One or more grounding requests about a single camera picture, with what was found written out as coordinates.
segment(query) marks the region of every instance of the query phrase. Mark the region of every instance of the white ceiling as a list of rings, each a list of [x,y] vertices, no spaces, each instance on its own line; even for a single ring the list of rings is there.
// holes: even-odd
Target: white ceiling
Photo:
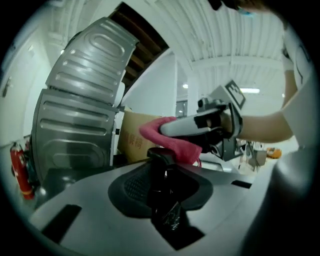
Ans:
[[[262,95],[283,93],[283,26],[276,16],[247,17],[226,7],[213,11],[207,0],[158,0],[156,5],[180,30],[179,42],[201,96],[228,79],[260,88]]]
[[[282,100],[281,21],[270,13],[247,17],[226,7],[214,11],[207,0],[66,0],[50,14],[52,58],[76,32],[108,16],[120,2],[158,31],[177,56],[178,69],[196,77],[198,97],[234,79],[240,87],[260,88],[260,96]],[[178,84],[184,80],[178,74]],[[178,98],[185,94],[178,88]]]

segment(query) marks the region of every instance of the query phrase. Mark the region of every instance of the human arm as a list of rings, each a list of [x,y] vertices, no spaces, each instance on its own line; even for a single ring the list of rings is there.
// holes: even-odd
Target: human arm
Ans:
[[[285,47],[282,51],[282,64],[285,92],[281,109],[287,105],[298,90],[295,81],[294,64],[290,60]],[[238,135],[239,139],[261,143],[278,143],[293,136],[281,110],[265,116],[243,116],[242,118],[243,129]],[[231,132],[230,116],[223,114],[221,116],[221,124],[228,132]]]
[[[290,139],[293,133],[281,111],[265,116],[243,116],[243,128],[238,139],[261,142],[278,143]],[[232,130],[230,116],[221,115],[221,126],[228,132]]]

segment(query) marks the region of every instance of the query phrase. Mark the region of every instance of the white sleeve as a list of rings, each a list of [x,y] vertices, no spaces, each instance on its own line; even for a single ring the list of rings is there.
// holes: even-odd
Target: white sleeve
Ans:
[[[295,69],[293,61],[290,59],[290,56],[288,54],[288,50],[286,47],[286,40],[287,37],[285,36],[283,38],[283,48],[281,50],[281,58],[282,58],[282,64],[284,71],[293,71]]]
[[[282,58],[284,70],[291,70],[292,66],[289,61],[291,60],[296,87],[300,90],[315,69],[314,64],[301,39],[290,25],[284,33],[283,44],[282,55],[287,57],[287,59]]]
[[[300,147],[315,146],[320,139],[320,89],[316,70],[282,109]]]

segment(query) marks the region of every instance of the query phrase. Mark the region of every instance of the hand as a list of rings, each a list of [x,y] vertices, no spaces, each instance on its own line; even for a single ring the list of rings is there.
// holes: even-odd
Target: hand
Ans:
[[[221,120],[221,127],[224,128],[228,133],[231,133],[232,132],[231,116],[226,114],[225,112],[222,112],[220,114],[220,120]]]

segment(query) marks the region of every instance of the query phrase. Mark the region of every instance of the window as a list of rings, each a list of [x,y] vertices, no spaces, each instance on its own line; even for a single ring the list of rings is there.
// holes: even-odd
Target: window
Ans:
[[[188,101],[177,101],[176,107],[175,107],[175,116],[177,118],[184,118],[187,116],[188,111]]]

